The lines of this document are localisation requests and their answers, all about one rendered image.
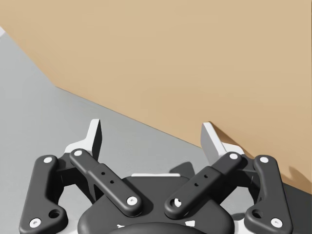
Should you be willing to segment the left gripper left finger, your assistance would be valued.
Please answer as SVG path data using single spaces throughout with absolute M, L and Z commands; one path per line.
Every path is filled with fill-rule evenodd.
M 143 209 L 140 196 L 107 165 L 98 162 L 102 143 L 99 119 L 90 122 L 85 139 L 69 144 L 62 157 L 36 159 L 19 223 L 20 233 L 60 233 L 69 223 L 59 205 L 64 187 L 76 184 L 92 203 L 102 192 L 125 216 Z

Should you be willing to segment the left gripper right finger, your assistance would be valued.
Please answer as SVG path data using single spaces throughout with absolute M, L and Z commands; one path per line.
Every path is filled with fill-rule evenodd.
M 246 156 L 241 147 L 223 143 L 210 122 L 201 127 L 201 146 L 210 166 L 204 167 L 164 203 L 164 212 L 178 220 L 211 202 L 220 206 L 237 187 L 248 188 L 253 206 L 244 216 L 218 219 L 205 234 L 292 234 L 293 222 L 280 170 L 272 156 Z

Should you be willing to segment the tall board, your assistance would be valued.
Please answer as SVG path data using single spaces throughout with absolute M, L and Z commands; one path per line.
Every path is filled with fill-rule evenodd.
M 194 145 L 212 122 L 312 189 L 312 0 L 0 0 L 57 87 Z

